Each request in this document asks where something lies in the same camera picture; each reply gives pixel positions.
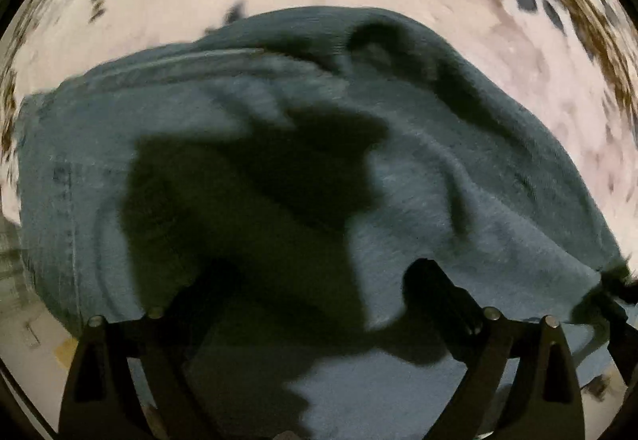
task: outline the silver screw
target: silver screw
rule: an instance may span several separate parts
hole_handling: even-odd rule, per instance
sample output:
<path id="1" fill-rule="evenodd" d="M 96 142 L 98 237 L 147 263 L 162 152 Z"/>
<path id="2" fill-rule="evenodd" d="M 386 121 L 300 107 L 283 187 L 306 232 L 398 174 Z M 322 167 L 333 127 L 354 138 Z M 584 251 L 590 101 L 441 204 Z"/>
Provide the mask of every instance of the silver screw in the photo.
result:
<path id="1" fill-rule="evenodd" d="M 545 323 L 551 328 L 558 328 L 560 325 L 560 321 L 558 321 L 558 318 L 555 318 L 554 316 L 545 316 Z"/>
<path id="2" fill-rule="evenodd" d="M 498 321 L 501 319 L 502 314 L 499 309 L 493 306 L 486 306 L 486 308 L 483 309 L 483 316 L 489 319 L 489 321 Z"/>
<path id="3" fill-rule="evenodd" d="M 97 328 L 98 326 L 102 326 L 104 324 L 104 317 L 103 316 L 93 316 L 92 318 L 89 318 L 87 324 L 91 328 Z"/>
<path id="4" fill-rule="evenodd" d="M 151 319 L 160 319 L 164 316 L 164 309 L 160 306 L 154 306 L 152 308 L 149 308 L 149 311 L 146 313 L 146 315 Z"/>

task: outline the garment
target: garment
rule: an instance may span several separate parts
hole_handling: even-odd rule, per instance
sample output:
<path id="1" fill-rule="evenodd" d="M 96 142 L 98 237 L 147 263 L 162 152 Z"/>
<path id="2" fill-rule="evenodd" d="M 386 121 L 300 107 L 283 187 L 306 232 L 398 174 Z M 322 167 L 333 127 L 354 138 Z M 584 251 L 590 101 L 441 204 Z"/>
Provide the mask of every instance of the garment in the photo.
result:
<path id="1" fill-rule="evenodd" d="M 419 257 L 508 318 L 570 322 L 583 383 L 610 361 L 585 299 L 623 259 L 576 168 L 399 14 L 240 20 L 28 98 L 17 132 L 37 292 L 75 334 L 177 305 L 229 433 L 422 437 L 465 367 L 404 308 Z"/>

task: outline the floor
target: floor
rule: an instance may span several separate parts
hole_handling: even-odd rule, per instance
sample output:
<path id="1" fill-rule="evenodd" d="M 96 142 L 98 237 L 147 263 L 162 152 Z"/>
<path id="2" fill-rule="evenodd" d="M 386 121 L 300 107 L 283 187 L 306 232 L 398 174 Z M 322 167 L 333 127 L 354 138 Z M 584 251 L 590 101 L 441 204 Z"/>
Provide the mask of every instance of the floor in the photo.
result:
<path id="1" fill-rule="evenodd" d="M 5 217 L 19 224 L 12 123 L 25 96 L 229 18 L 307 4 L 379 6 L 445 37 L 553 132 L 638 271 L 638 34 L 617 0 L 28 0 L 0 39 Z M 22 307 L 0 314 L 0 356 L 57 426 L 65 369 L 53 351 L 68 334 L 38 302 Z M 583 396 L 588 439 L 621 404 L 620 376 L 609 378 L 602 402 Z"/>

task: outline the denim fabric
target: denim fabric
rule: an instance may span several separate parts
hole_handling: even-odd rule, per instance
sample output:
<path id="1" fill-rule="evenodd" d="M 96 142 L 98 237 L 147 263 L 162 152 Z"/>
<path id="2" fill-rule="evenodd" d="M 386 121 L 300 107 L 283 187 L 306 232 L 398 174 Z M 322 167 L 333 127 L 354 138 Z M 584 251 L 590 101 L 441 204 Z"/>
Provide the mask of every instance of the denim fabric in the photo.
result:
<path id="1" fill-rule="evenodd" d="M 401 15 L 240 20 L 26 99 L 18 132 L 37 292 L 75 334 L 176 309 L 229 433 L 421 438 L 465 367 L 404 308 L 418 257 L 559 317 L 581 382 L 610 362 L 587 298 L 623 260 L 567 153 Z"/>

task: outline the yellow object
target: yellow object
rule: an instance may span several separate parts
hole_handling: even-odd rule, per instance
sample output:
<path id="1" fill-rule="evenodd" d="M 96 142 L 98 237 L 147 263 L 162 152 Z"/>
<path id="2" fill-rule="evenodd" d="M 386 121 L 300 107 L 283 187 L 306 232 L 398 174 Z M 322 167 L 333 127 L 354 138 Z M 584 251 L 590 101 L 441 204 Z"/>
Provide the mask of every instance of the yellow object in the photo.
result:
<path id="1" fill-rule="evenodd" d="M 73 361 L 73 356 L 75 355 L 77 347 L 77 339 L 70 337 L 53 351 L 55 359 L 57 359 L 60 366 L 62 366 L 67 372 L 71 368 L 71 362 Z"/>

